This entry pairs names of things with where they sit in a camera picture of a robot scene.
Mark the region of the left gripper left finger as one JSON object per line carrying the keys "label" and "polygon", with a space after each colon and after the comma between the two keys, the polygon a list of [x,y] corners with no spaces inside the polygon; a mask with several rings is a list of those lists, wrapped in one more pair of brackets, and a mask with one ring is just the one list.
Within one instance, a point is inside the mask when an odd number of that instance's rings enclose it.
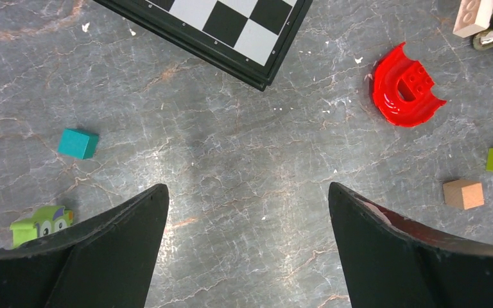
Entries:
{"label": "left gripper left finger", "polygon": [[169,209],[157,184],[121,205],[0,249],[0,307],[143,307]]}

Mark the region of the red plastic arch toy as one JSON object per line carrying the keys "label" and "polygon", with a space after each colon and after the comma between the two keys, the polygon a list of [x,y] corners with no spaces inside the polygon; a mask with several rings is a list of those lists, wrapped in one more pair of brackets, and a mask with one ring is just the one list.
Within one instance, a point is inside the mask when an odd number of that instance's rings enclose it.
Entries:
{"label": "red plastic arch toy", "polygon": [[402,42],[376,65],[372,101],[391,124],[411,128],[429,121],[446,104],[435,96],[435,82],[418,60],[404,52]]}

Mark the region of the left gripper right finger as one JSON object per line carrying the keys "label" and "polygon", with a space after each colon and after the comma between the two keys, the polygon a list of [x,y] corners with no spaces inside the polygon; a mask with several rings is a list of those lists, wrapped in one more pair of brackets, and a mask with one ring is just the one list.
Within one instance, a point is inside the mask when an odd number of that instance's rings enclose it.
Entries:
{"label": "left gripper right finger", "polygon": [[353,307],[493,307],[493,244],[428,227],[337,182],[328,201]]}

